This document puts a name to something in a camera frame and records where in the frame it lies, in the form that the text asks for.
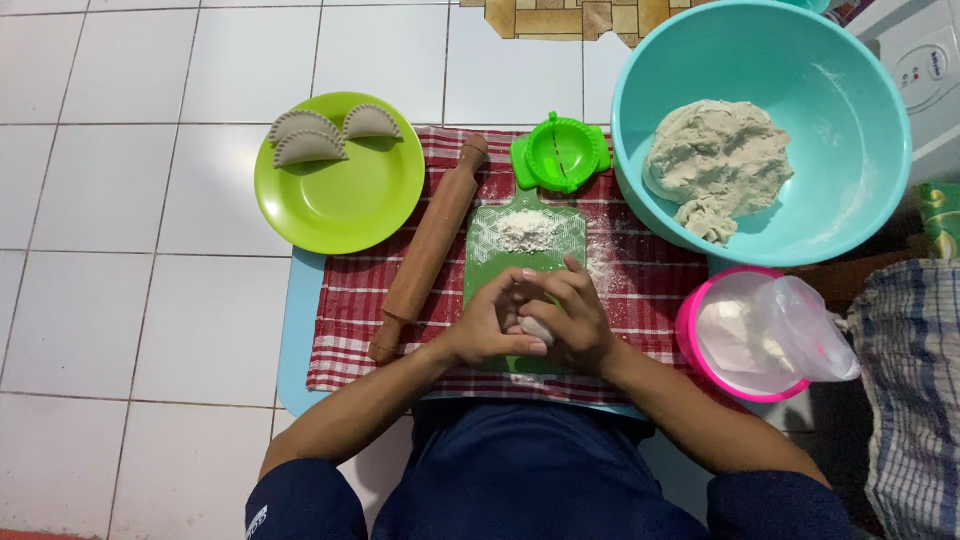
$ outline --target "red checkered cloth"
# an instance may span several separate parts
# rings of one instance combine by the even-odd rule
[[[367,346],[382,321],[380,307],[403,261],[407,246],[444,171],[457,164],[463,140],[472,132],[418,129],[426,157],[423,196],[404,226],[364,252],[328,257],[317,308],[313,355],[307,372],[310,390],[332,391],[376,366]],[[519,133],[479,132],[490,143],[490,160],[478,173],[474,206],[507,204],[516,180],[510,143]],[[603,300],[613,332],[665,363],[682,364],[674,339],[674,319],[687,294],[707,279],[706,259],[668,243],[636,219],[613,172],[600,175],[576,193],[542,191],[552,204],[571,204],[587,220],[588,270]],[[450,326],[461,312],[466,230],[460,230],[420,320],[408,326],[401,347],[409,354]],[[622,405],[624,396],[605,382],[579,376],[526,375],[450,370],[431,396],[529,398],[565,403]]]

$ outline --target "white appliance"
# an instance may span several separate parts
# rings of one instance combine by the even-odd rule
[[[960,182],[960,0],[876,0],[847,30],[900,89],[913,133],[909,185]]]

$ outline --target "pink container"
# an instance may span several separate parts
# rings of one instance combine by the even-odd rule
[[[677,342],[686,361],[698,373],[735,397],[762,404],[788,400],[806,390],[810,381],[788,374],[718,373],[716,362],[709,356],[706,348],[701,347],[697,338],[697,318],[700,316],[700,306],[707,291],[727,276],[741,272],[759,274],[761,281],[763,277],[772,280],[783,277],[780,272],[761,266],[737,266],[713,276],[690,293],[680,306],[680,313],[677,314]]]

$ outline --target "wooden rolling pin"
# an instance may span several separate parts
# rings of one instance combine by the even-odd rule
[[[480,135],[471,135],[460,149],[457,167],[446,171],[440,179],[383,301],[383,326],[367,350],[377,364],[390,363],[394,359],[400,331],[420,316],[423,303],[440,274],[446,254],[477,191],[474,175],[486,159],[487,140]]]

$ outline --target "dumpling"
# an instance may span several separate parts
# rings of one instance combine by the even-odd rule
[[[320,160],[346,160],[347,152],[333,137],[322,132],[302,130],[281,140],[274,150],[274,169],[293,163]]]
[[[370,103],[354,107],[344,119],[344,139],[363,136],[403,138],[390,113]]]
[[[312,110],[291,110],[280,115],[280,118],[274,122],[267,135],[267,140],[273,144],[278,144],[284,137],[293,132],[303,130],[312,130],[327,134],[333,140],[343,143],[343,136],[337,126],[329,118],[322,114],[317,114]]]

